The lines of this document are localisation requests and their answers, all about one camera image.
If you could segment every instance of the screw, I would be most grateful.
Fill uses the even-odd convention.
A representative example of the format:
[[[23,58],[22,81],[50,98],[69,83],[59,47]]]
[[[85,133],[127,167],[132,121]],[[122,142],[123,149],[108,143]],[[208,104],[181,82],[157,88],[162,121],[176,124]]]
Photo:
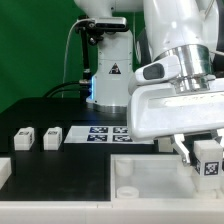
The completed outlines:
[[[187,163],[187,160],[185,158],[182,159],[183,163]]]

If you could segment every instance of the white block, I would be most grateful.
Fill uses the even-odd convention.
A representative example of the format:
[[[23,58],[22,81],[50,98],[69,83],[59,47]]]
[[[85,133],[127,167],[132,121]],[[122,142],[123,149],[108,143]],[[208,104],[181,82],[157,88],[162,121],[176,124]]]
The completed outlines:
[[[215,177],[202,177],[196,170],[192,172],[192,180],[197,190],[217,190],[221,187],[221,178],[220,176]]]
[[[20,128],[14,136],[14,145],[16,151],[28,151],[35,141],[34,128]]]
[[[200,161],[218,161],[223,156],[223,148],[215,140],[195,141],[194,152]]]
[[[58,150],[62,142],[62,129],[49,128],[44,135],[44,150]]]
[[[10,158],[0,158],[0,189],[12,173]]]
[[[173,152],[173,146],[171,144],[170,138],[159,138],[159,152]]]
[[[197,165],[192,180],[198,191],[221,187],[223,148],[215,140],[196,141],[194,152]]]
[[[122,157],[115,161],[116,174],[121,177],[128,177],[133,174],[134,161],[130,157]]]

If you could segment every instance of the warning label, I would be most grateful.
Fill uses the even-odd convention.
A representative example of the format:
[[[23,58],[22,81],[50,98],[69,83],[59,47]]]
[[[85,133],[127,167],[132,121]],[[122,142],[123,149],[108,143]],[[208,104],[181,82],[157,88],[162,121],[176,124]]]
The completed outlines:
[[[118,68],[117,66],[117,63],[114,64],[114,66],[112,67],[112,69],[110,70],[110,73],[109,74],[115,74],[115,75],[119,75],[121,74],[121,71],[120,69]]]

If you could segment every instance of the metal bracket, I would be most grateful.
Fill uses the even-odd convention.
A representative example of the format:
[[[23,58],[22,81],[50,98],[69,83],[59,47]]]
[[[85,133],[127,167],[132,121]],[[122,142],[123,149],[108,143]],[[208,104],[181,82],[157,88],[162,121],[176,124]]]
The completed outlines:
[[[183,134],[176,134],[170,137],[171,144],[173,148],[178,152],[178,154],[182,157],[182,162],[184,166],[190,166],[190,154],[188,149],[184,146],[182,142],[184,142],[184,135]]]

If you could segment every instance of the black cable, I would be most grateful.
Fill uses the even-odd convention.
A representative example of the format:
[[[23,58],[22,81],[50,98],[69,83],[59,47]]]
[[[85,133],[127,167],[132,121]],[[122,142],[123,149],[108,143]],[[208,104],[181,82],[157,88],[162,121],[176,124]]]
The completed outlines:
[[[80,89],[59,89],[59,90],[56,90],[55,92],[53,92],[51,95],[49,95],[49,97],[52,98],[57,93],[61,93],[61,92],[76,92],[76,91],[79,92]]]
[[[55,90],[60,89],[60,88],[65,87],[65,86],[70,86],[70,85],[79,85],[79,81],[66,82],[66,83],[60,84],[58,86],[55,86],[54,88],[50,89],[47,93],[45,93],[43,95],[43,97],[46,98],[49,95],[51,95]]]

